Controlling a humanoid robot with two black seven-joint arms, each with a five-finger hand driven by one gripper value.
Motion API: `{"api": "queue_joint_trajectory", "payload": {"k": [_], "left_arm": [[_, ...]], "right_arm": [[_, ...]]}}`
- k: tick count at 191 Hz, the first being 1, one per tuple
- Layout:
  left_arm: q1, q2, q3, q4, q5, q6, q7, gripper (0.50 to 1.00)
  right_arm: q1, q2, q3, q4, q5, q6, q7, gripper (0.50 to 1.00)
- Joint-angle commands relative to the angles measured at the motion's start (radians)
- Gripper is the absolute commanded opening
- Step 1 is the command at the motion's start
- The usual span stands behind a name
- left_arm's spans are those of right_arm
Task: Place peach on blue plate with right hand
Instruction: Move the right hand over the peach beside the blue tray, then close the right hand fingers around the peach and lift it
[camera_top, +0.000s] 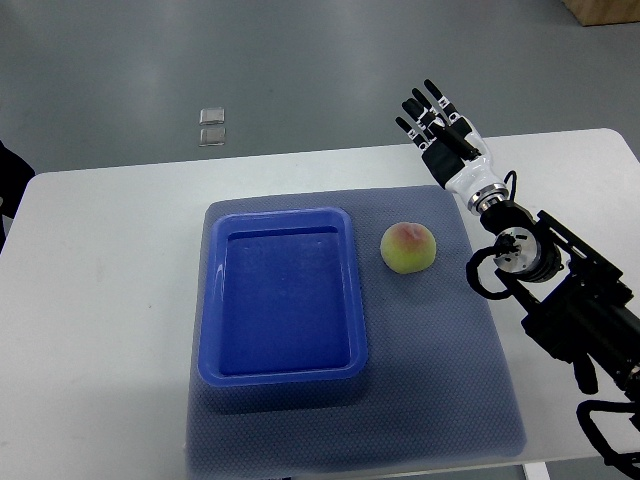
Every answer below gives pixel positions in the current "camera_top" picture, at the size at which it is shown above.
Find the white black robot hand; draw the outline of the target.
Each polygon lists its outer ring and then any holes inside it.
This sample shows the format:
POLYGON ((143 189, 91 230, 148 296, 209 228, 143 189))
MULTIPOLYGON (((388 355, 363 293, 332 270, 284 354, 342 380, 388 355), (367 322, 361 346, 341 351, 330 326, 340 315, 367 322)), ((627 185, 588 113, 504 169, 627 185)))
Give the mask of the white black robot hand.
POLYGON ((486 142, 435 83, 426 79, 422 90, 414 88, 402 109, 406 116, 396 124, 439 186, 458 195, 477 216, 507 199, 507 186, 494 173, 486 142))

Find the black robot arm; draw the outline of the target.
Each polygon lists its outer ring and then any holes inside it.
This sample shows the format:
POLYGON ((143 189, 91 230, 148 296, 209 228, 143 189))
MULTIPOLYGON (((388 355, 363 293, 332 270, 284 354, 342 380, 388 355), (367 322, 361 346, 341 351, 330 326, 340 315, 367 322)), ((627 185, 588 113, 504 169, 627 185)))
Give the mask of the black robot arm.
POLYGON ((550 214, 531 215, 515 189, 491 183, 472 190, 469 210, 495 236, 466 265, 471 288, 489 300, 514 298, 525 310, 525 333, 551 357, 573 367, 588 396, 578 423, 606 465, 630 479, 639 455, 616 451, 593 420, 626 414, 639 425, 639 319, 622 272, 550 214))

